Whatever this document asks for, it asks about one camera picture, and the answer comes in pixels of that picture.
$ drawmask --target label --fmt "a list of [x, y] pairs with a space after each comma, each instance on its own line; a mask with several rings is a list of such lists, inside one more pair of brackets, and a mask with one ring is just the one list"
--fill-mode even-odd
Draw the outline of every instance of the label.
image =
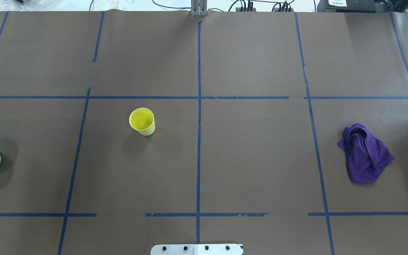
[[328, 0], [329, 5], [347, 7], [346, 0]]

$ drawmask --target cable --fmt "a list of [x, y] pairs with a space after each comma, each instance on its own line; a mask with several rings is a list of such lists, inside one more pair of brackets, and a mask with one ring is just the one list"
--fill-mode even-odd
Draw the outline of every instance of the cable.
[[169, 6], [164, 6], [164, 5], [159, 5], [158, 3], [156, 3], [154, 0], [152, 0], [152, 3], [154, 3], [155, 5], [158, 5], [160, 7], [165, 7], [165, 8], [171, 8], [171, 9], [191, 9], [191, 7], [169, 7]]
[[280, 5], [280, 7], [281, 7], [281, 3], [276, 3], [276, 4], [273, 6], [273, 8], [272, 8], [272, 12], [275, 10], [275, 7], [276, 7], [277, 5]]
[[272, 3], [272, 4], [279, 4], [280, 2], [271, 2], [271, 1], [262, 1], [262, 0], [251, 0], [252, 2], [263, 2], [263, 3]]
[[247, 7], [245, 0], [237, 0], [237, 1], [233, 2], [233, 4], [231, 5], [231, 7], [230, 7], [230, 9], [228, 11], [231, 11], [231, 8], [235, 5], [235, 3], [239, 2], [239, 1], [240, 1], [240, 10], [243, 11], [242, 10], [243, 6], [245, 6], [245, 8]]

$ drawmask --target yellow cup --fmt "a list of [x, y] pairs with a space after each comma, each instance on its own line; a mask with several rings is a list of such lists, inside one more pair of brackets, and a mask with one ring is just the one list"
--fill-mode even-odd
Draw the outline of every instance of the yellow cup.
[[143, 136], [152, 135], [155, 131], [154, 114], [147, 108], [132, 111], [128, 121], [130, 126]]

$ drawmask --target purple cloth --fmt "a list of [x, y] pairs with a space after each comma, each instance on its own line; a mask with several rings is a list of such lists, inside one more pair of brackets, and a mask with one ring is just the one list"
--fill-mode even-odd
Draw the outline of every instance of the purple cloth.
[[358, 184], [377, 181], [387, 165], [395, 159], [385, 144], [360, 123], [344, 129], [338, 146], [346, 154], [348, 177]]

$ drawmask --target black device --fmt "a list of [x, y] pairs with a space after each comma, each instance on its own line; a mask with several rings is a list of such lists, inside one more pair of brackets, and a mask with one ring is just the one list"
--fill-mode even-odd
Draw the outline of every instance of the black device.
[[256, 11], [256, 8], [250, 8], [250, 10], [244, 10], [243, 8], [236, 7], [235, 11]]
[[321, 0], [317, 12], [369, 12], [374, 13], [374, 0]]

